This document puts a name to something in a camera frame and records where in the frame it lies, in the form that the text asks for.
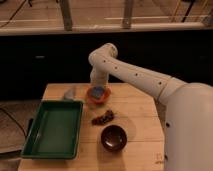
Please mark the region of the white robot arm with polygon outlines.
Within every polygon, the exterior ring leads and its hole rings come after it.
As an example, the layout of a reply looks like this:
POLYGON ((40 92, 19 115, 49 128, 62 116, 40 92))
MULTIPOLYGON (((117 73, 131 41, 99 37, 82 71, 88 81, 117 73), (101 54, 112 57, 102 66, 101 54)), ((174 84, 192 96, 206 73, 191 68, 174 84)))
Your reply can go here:
POLYGON ((91 83, 104 85, 112 75, 166 106, 164 171, 213 171, 213 86, 137 67, 117 55, 112 43, 89 54, 91 83))

